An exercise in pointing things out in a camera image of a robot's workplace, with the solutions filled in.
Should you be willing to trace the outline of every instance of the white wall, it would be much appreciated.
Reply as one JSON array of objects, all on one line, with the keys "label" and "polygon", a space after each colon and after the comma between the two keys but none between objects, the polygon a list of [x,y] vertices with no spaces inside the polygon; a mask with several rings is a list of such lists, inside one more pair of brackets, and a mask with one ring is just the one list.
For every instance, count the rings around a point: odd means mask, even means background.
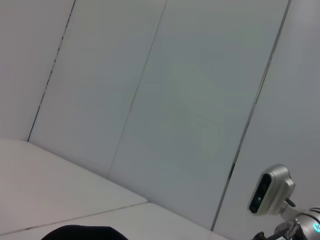
[{"label": "white wall", "polygon": [[78,0],[30,142],[209,228],[286,5]]},{"label": "white wall", "polygon": [[0,138],[28,139],[73,3],[0,1]]},{"label": "white wall", "polygon": [[281,163],[295,183],[291,200],[319,206],[320,1],[292,0],[214,231],[234,240],[270,236],[280,216],[247,205],[263,170]]}]

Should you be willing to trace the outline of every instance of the camera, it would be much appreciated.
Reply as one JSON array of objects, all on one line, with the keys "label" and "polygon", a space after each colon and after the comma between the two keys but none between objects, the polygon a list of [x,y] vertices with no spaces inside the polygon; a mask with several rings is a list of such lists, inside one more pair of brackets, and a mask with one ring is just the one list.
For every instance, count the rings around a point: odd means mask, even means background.
[{"label": "camera", "polygon": [[289,197],[295,189],[289,170],[282,164],[276,164],[262,172],[249,201],[248,209],[254,215],[273,214],[281,211],[284,201],[289,205]]}]

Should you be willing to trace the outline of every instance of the white table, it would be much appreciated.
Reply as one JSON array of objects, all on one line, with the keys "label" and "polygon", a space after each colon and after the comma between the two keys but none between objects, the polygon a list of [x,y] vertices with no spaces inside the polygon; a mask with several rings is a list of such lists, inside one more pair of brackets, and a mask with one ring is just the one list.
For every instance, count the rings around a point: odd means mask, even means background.
[{"label": "white table", "polygon": [[0,139],[0,235],[146,202],[31,143]]},{"label": "white table", "polygon": [[65,225],[110,226],[129,240],[227,240],[151,203],[0,236],[0,240],[41,240]]}]

